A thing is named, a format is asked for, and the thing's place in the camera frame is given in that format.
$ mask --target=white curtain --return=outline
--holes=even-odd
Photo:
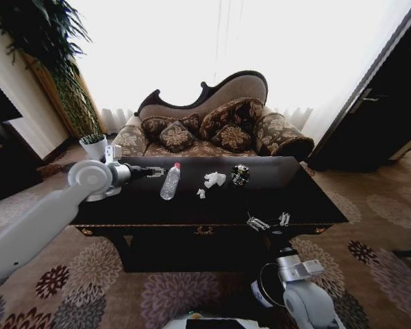
[[[316,142],[411,7],[411,0],[71,3],[93,40],[79,42],[87,53],[79,66],[114,122],[157,88],[163,100],[186,105],[201,81],[212,86],[253,69],[268,82],[267,105]]]

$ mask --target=patterned carpet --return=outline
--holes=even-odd
[[[82,158],[73,146],[54,165]],[[323,264],[314,281],[347,328],[411,328],[411,258],[392,253],[411,249],[411,152],[376,173],[308,171],[350,220],[293,240]],[[1,201],[0,231],[65,179],[58,172]],[[251,302],[241,273],[123,273],[110,242],[67,228],[0,287],[0,328],[152,329],[190,309],[258,316]],[[286,312],[260,312],[272,328],[295,327]]]

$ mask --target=wooden table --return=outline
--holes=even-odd
[[[292,157],[131,157],[120,162],[171,168],[181,163],[175,197],[160,197],[164,178],[142,178],[119,195],[84,202],[71,223],[86,236],[105,236],[119,251],[125,271],[234,271],[252,267],[266,255],[268,243],[250,226],[247,211],[277,227],[286,242],[300,234],[320,234],[347,219]],[[249,167],[249,183],[234,189],[232,167]],[[204,175],[227,175],[222,187],[206,189]],[[206,190],[200,199],[198,188]]]

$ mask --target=crumpled paper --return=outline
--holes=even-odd
[[[206,192],[202,188],[198,188],[197,195],[199,195],[199,199],[205,199],[206,197]]]
[[[204,176],[204,178],[206,179],[206,181],[204,182],[205,187],[210,188],[215,184],[222,186],[227,176],[224,173],[218,173],[217,171],[215,171],[214,173],[208,173]]]

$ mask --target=door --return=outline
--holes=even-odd
[[[373,170],[410,139],[411,26],[309,163],[318,169]]]

